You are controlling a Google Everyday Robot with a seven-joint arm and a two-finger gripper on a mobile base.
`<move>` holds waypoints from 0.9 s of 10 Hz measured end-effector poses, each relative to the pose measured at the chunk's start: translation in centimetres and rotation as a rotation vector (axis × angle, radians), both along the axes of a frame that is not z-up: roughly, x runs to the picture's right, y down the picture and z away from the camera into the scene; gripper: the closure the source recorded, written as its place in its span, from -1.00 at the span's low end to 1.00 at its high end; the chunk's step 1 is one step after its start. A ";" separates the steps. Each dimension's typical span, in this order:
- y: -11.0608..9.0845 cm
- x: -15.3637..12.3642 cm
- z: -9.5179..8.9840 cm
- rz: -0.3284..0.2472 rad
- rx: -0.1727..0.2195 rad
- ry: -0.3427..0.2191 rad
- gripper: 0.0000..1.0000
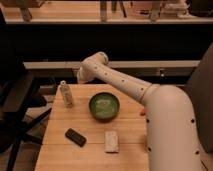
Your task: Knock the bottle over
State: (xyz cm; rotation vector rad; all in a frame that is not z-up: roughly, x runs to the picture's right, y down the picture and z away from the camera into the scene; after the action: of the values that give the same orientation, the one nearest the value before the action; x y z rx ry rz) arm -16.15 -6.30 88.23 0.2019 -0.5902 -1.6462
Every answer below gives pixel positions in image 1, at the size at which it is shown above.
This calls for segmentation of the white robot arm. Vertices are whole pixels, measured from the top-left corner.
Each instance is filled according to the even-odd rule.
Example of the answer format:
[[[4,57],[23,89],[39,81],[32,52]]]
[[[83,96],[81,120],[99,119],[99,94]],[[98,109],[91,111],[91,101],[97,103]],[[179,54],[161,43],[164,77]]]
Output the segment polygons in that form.
[[[195,112],[182,89],[116,71],[103,52],[85,58],[77,72],[80,84],[95,78],[145,107],[150,171],[202,171]]]

